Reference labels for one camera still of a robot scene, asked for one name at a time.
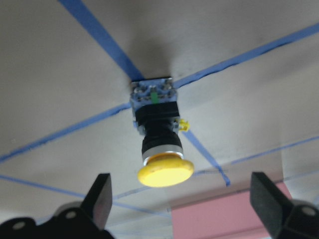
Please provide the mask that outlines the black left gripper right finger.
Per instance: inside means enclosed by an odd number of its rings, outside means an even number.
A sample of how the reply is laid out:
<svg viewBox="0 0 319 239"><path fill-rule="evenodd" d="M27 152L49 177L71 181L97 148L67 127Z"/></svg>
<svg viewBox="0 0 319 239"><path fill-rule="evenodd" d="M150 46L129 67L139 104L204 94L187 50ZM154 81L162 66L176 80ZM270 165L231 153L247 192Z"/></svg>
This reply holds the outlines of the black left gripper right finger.
<svg viewBox="0 0 319 239"><path fill-rule="evenodd" d="M272 237L277 237L293 209L293 203L264 172L252 172L250 204Z"/></svg>

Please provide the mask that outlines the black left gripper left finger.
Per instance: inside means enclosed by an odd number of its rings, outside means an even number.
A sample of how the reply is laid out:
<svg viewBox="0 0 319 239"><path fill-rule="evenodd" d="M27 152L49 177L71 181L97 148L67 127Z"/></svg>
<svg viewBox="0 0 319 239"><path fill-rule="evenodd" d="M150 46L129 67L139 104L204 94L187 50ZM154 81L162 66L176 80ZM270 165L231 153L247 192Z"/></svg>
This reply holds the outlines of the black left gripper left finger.
<svg viewBox="0 0 319 239"><path fill-rule="evenodd" d="M98 229L105 229L112 208L112 181L110 173L101 173L97 176L80 208Z"/></svg>

